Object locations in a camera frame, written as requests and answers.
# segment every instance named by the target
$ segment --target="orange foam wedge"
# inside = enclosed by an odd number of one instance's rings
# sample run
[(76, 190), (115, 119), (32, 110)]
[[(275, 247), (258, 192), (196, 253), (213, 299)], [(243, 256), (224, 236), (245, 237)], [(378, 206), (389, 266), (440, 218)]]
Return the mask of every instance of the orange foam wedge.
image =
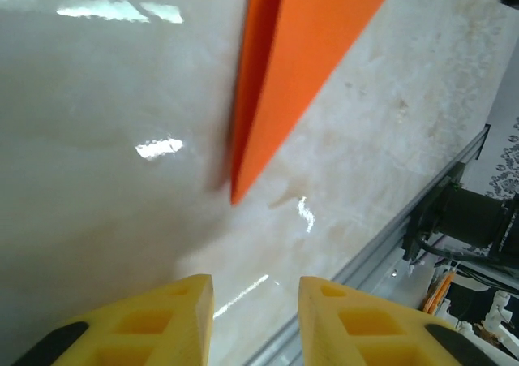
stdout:
[(249, 1), (234, 102), (233, 205), (245, 196), (383, 2)]

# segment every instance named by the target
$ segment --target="black rubber pad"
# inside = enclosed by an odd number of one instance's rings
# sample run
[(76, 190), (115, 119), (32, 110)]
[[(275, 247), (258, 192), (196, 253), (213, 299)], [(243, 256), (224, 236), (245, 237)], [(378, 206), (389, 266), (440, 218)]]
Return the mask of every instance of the black rubber pad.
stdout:
[(13, 366), (50, 366), (88, 329), (78, 321), (55, 329), (13, 363)]
[(425, 328), (463, 366), (497, 366), (487, 354), (459, 332), (437, 324), (429, 324)]

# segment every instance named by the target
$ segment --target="black wire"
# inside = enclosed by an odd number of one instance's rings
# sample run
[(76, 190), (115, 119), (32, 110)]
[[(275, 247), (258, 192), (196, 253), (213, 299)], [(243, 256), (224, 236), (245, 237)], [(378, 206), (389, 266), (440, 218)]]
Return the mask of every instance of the black wire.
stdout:
[[(433, 244), (431, 244), (431, 247), (436, 247), (443, 239), (447, 237), (446, 234), (441, 235)], [(418, 258), (416, 258), (414, 261), (410, 263), (410, 265), (416, 265), (419, 263), (423, 258), (425, 258), (427, 255), (429, 255), (429, 252), (425, 251), (422, 255), (420, 255)]]
[(450, 262), (450, 260), (447, 258), (441, 258), (439, 261), (435, 263), (435, 268), (445, 265), (447, 262)]
[(465, 310), (461, 313), (458, 313), (457, 314), (457, 319), (458, 320), (461, 320), (463, 317), (465, 317), (465, 315), (467, 314), (467, 312), (470, 310), (470, 308), (472, 307), (472, 303), (474, 302), (474, 299), (476, 298), (476, 293), (475, 292), (472, 292), (472, 296), (470, 297), (470, 301), (469, 303), (465, 306)]
[(497, 282), (496, 280), (486, 278), (482, 274), (479, 274), (477, 272), (474, 272), (472, 269), (469, 269), (467, 267), (458, 267), (457, 271), (463, 273), (464, 275), (467, 275), (474, 280), (482, 283), (485, 286), (492, 287), (494, 289), (497, 289), (499, 291), (506, 291), (507, 293), (510, 293), (511, 295), (519, 295), (519, 292), (517, 292), (516, 289), (514, 289), (511, 286), (504, 285), (501, 282)]
[(434, 248), (431, 245), (429, 245), (425, 240), (423, 240), (421, 235), (418, 233), (414, 236), (414, 241), (420, 246), (422, 250), (425, 250), (430, 254), (447, 258), (451, 261), (473, 262), (479, 265), (501, 265), (513, 269), (519, 269), (519, 262), (504, 263), (503, 261), (500, 261), (495, 258), (489, 258), (488, 256), (466, 255), (459, 252), (450, 252), (446, 250), (440, 250), (439, 248)]

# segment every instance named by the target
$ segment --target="metal frame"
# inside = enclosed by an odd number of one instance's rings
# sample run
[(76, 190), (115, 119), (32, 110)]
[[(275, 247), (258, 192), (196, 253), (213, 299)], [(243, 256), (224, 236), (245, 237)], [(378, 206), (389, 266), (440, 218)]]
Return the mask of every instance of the metal frame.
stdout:
[[(402, 266), (403, 250), (400, 246), (411, 211), (457, 162), (468, 163), (478, 156), (487, 138), (489, 128), (489, 126), (486, 126), (479, 132), (332, 280), (376, 295), (378, 295), (378, 289), (385, 289), (382, 293), (387, 292), (387, 286), (383, 285), (384, 280), (388, 277), (387, 273), (391, 272), (392, 268)], [(296, 315), (265, 343), (246, 364), (263, 366), (267, 364), (300, 365), (302, 363), (302, 348), (299, 338), (298, 317)]]

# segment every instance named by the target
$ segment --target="white marble floor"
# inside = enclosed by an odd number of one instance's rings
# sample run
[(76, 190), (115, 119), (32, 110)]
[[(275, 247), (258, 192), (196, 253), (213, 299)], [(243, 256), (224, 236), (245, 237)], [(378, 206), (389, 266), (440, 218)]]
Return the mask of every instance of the white marble floor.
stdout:
[(387, 0), (231, 208), (246, 7), (0, 0), (0, 364), (192, 273), (216, 287), (210, 363), (240, 364), (301, 275), (333, 276), (480, 131), (519, 34), (498, 0)]

